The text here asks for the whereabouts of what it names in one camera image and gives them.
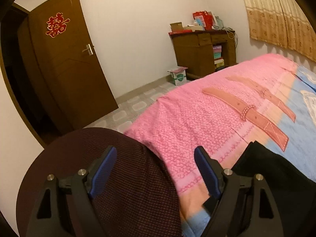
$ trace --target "chinese character decoration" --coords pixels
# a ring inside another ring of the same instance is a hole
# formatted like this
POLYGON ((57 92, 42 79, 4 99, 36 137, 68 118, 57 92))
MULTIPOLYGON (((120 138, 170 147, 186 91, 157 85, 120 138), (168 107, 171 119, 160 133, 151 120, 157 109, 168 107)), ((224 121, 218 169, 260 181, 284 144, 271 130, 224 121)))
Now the chinese character decoration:
POLYGON ((70 19, 65 20, 63 14, 58 12, 56 17, 50 17, 46 22, 48 24, 47 29, 49 30, 46 34, 54 38, 58 34, 66 31, 68 22, 70 22, 70 19))

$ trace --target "beige curtain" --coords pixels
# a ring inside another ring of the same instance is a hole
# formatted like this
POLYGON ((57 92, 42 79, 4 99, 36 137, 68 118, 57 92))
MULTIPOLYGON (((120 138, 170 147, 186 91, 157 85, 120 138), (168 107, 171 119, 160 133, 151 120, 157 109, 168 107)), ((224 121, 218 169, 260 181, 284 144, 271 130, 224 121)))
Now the beige curtain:
POLYGON ((295 0, 244 0, 250 37, 316 61, 316 34, 295 0))

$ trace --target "pink knit pattern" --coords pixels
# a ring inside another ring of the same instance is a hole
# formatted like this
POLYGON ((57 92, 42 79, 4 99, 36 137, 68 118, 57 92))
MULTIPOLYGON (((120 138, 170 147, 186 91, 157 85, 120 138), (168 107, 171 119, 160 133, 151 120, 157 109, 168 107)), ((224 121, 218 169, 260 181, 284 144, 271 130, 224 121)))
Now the pink knit pattern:
POLYGON ((248 77, 275 94, 281 79, 290 74, 287 70, 296 68, 296 63, 281 55, 266 54, 223 69, 158 98, 125 134, 146 145, 165 162, 181 195, 201 180, 193 157, 197 146, 203 146, 212 158, 222 163, 253 128, 232 107, 203 94, 202 89, 215 87, 229 92, 264 113, 270 102, 226 77, 248 77))

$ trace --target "white wall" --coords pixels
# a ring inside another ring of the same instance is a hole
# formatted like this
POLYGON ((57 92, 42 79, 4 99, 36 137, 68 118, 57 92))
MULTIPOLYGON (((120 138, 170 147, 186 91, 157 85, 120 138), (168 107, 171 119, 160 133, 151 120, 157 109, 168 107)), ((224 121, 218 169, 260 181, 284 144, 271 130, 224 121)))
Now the white wall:
MULTIPOLYGON (((46 0, 16 0, 31 11, 46 0)), ((192 23, 203 0, 80 0, 114 97, 168 75, 176 66, 170 23, 192 23)))
POLYGON ((300 65, 316 72, 316 63, 299 53, 281 49, 265 42, 250 39, 249 24, 244 0, 205 0, 208 10, 223 20, 224 25, 233 28, 238 35, 237 62, 250 60, 265 53, 282 54, 300 65))
POLYGON ((0 100, 0 210, 17 233, 15 203, 19 187, 43 148, 16 111, 1 73, 0 100))

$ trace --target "red gift bag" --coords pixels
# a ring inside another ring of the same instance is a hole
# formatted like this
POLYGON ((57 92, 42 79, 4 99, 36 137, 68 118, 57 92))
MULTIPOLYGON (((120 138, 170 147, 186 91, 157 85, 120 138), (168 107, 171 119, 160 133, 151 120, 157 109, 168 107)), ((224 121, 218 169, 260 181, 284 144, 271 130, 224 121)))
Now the red gift bag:
POLYGON ((193 13, 193 18, 202 21, 205 30, 211 30, 213 26, 213 16, 209 15, 207 11, 197 11, 193 13))

